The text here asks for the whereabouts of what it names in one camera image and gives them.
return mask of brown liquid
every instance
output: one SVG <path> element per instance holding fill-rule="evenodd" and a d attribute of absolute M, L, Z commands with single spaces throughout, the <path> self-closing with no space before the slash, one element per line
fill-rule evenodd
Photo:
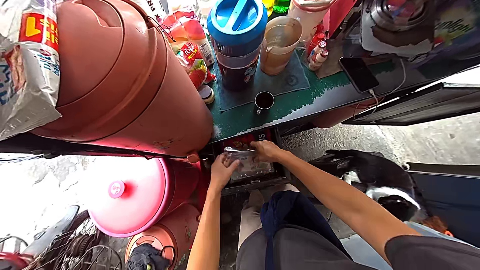
<path fill-rule="evenodd" d="M 258 94 L 257 98 L 255 99 L 255 103 L 258 108 L 267 109 L 273 105 L 274 98 L 269 93 L 260 93 Z"/>
<path fill-rule="evenodd" d="M 250 65 L 233 69 L 222 65 L 217 61 L 220 73 L 222 75 L 222 85 L 226 90 L 240 91 L 249 88 L 253 83 L 255 70 L 257 69 L 258 57 Z"/>

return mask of pink plastic container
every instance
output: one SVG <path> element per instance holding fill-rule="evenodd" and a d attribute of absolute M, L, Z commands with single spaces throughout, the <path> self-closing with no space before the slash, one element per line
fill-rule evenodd
<path fill-rule="evenodd" d="M 62 117 L 33 133 L 174 156 L 207 144 L 212 115 L 140 7 L 71 0 L 57 16 Z"/>
<path fill-rule="evenodd" d="M 114 237 L 141 233 L 185 202 L 202 177 L 200 163 L 122 158 L 91 168 L 84 196 L 97 228 Z"/>

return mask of metal cup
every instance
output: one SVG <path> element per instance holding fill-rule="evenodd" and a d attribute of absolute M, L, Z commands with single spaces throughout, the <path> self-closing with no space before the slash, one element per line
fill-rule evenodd
<path fill-rule="evenodd" d="M 257 109 L 257 114 L 260 114 L 262 110 L 268 110 L 273 106 L 275 98 L 272 93 L 269 92 L 260 92 L 255 96 L 255 107 Z"/>

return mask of plastic bag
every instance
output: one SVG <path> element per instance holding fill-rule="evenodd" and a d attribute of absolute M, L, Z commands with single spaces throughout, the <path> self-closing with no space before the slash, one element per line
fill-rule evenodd
<path fill-rule="evenodd" d="M 61 116 L 56 5 L 6 0 L 0 5 L 0 140 Z"/>
<path fill-rule="evenodd" d="M 159 23 L 164 25 L 170 43 L 190 41 L 199 46 L 207 66 L 215 62 L 212 47 L 191 7 L 179 9 L 165 16 Z"/>
<path fill-rule="evenodd" d="M 192 42 L 179 42 L 173 43 L 172 48 L 197 90 L 204 83 L 208 84 L 216 79 L 216 76 L 208 70 L 198 45 Z"/>
<path fill-rule="evenodd" d="M 255 151 L 229 152 L 232 160 L 240 160 L 240 165 L 230 177 L 230 183 L 242 181 L 252 176 L 263 176 L 274 172 L 269 162 L 255 162 L 257 153 Z"/>

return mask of plastic pitcher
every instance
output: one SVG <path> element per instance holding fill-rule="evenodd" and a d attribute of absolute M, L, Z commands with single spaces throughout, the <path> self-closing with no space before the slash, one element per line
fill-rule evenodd
<path fill-rule="evenodd" d="M 261 0 L 219 0 L 207 28 L 226 90 L 244 90 L 253 83 L 267 10 Z"/>
<path fill-rule="evenodd" d="M 287 16 L 299 20 L 303 29 L 299 48 L 308 45 L 317 25 L 335 2 L 336 0 L 292 0 L 290 2 Z"/>
<path fill-rule="evenodd" d="M 302 27 L 299 21 L 280 16 L 267 23 L 262 49 L 260 68 L 268 75 L 277 75 L 285 69 L 295 50 Z"/>

